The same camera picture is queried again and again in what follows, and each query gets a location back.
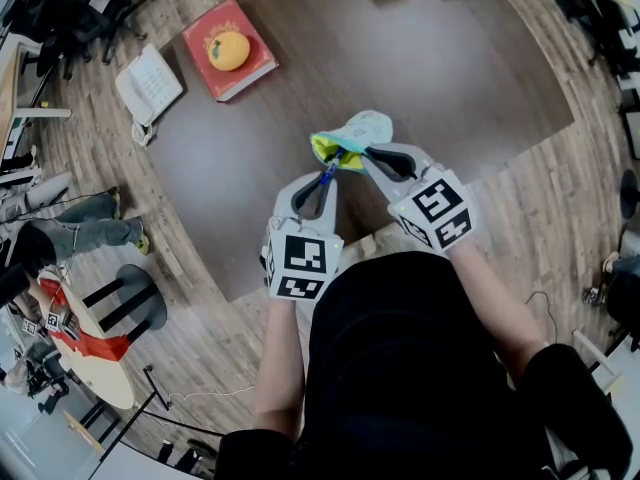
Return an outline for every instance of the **black shirt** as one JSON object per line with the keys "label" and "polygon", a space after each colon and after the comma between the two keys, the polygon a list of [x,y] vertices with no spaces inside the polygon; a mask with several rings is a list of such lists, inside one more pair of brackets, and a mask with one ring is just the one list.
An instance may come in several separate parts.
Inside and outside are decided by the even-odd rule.
{"label": "black shirt", "polygon": [[[542,372],[585,368],[569,347],[545,350]],[[309,355],[298,441],[231,433],[217,480],[526,479],[551,462],[543,422],[509,388],[446,259],[403,253],[351,267],[317,304]]]}
{"label": "black shirt", "polygon": [[[4,264],[10,249],[11,240],[4,240],[0,251],[0,272],[2,273],[6,270]],[[30,223],[26,223],[18,232],[8,267],[13,267],[18,263],[22,264],[29,275],[34,278],[38,277],[38,273],[44,267],[56,263],[53,243],[47,238],[47,235]]]}

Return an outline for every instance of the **floor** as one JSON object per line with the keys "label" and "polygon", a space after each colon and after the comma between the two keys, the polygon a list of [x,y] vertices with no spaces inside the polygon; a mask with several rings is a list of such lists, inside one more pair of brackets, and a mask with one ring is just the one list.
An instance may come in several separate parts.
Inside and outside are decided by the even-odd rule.
{"label": "floor", "polygon": [[[138,15],[138,22],[161,46],[218,1],[158,0]],[[600,263],[616,248],[622,227],[617,188],[631,161],[616,114],[621,97],[604,65],[593,69],[587,65],[587,40],[551,0],[509,1],[552,65],[575,122],[508,162],[499,174],[472,184],[484,223],[475,240],[523,300],[534,290],[549,295],[559,341],[570,343],[572,330],[579,328],[605,347],[614,324],[604,311],[584,306],[580,294],[597,279]],[[144,267],[157,280],[171,308],[170,320],[161,331],[143,336],[126,358],[140,401],[148,393],[141,368],[150,363],[168,392],[241,390],[256,378],[265,292],[233,304],[224,300],[166,200],[147,154],[133,145],[130,119],[113,80],[137,51],[138,44],[127,39],[110,66],[77,65],[73,80],[55,82],[48,96],[52,104],[64,102],[74,109],[72,118],[33,129],[45,170],[73,172],[72,195],[125,186],[127,214],[143,216],[155,246],[154,254],[146,258],[133,247],[104,248],[78,257],[71,269],[73,286],[88,294],[113,279],[125,262]],[[366,257],[404,247],[400,242],[388,229],[364,239],[350,253]],[[530,305],[553,341],[544,297],[534,297]],[[306,341],[309,324],[305,318],[300,323]],[[251,424],[251,390],[188,400],[173,395],[172,401],[170,415],[187,423],[221,432]],[[161,411],[158,405],[153,410]],[[153,454],[170,436],[178,441],[190,434],[162,429],[143,417],[129,439]]]}

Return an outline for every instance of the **sneaker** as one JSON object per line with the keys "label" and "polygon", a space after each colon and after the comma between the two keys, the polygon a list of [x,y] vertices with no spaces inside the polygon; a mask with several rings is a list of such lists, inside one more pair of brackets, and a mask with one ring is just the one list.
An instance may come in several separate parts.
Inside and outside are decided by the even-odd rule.
{"label": "sneaker", "polygon": [[136,242],[136,249],[138,249],[138,251],[140,251],[140,254],[142,254],[143,256],[146,256],[147,254],[149,254],[149,237],[147,236],[147,234],[144,232],[144,224],[142,224],[142,221],[140,221],[140,225],[142,226],[142,236],[140,237],[140,240],[138,240]]}
{"label": "sneaker", "polygon": [[38,154],[38,148],[34,144],[33,146],[31,146],[31,165],[29,166],[30,169],[33,169],[36,166],[36,155],[37,154]]}
{"label": "sneaker", "polygon": [[611,272],[613,271],[613,263],[615,261],[618,261],[618,259],[620,259],[620,254],[618,253],[618,251],[614,251],[609,254],[609,256],[607,256],[607,259],[602,262],[602,271],[611,274]]}
{"label": "sneaker", "polygon": [[113,219],[120,220],[122,218],[122,213],[120,212],[120,190],[118,187],[111,187],[107,194],[109,194],[116,202],[116,211],[113,212]]}

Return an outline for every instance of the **round table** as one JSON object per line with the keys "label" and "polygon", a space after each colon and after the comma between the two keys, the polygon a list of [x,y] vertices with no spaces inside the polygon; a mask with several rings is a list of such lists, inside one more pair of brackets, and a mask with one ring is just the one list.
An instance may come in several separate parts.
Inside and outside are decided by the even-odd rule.
{"label": "round table", "polygon": [[[137,327],[127,335],[130,342],[147,329],[159,329],[166,321],[166,306],[162,295],[157,291],[155,283],[148,274],[135,265],[124,265],[118,271],[115,281],[84,300],[51,272],[42,272],[40,278],[50,279],[62,285],[70,309],[78,319],[80,329],[94,338],[106,339],[105,332],[127,315],[131,315],[138,323]],[[116,290],[122,305],[102,320],[98,320],[85,301],[91,306]],[[149,312],[146,320],[141,309]],[[42,311],[42,316],[46,320],[49,314],[48,308],[42,308]],[[62,354],[66,365],[98,397],[120,409],[133,407],[135,403],[133,385],[121,361],[83,356],[80,351],[73,351],[64,341],[53,336],[52,340]]]}

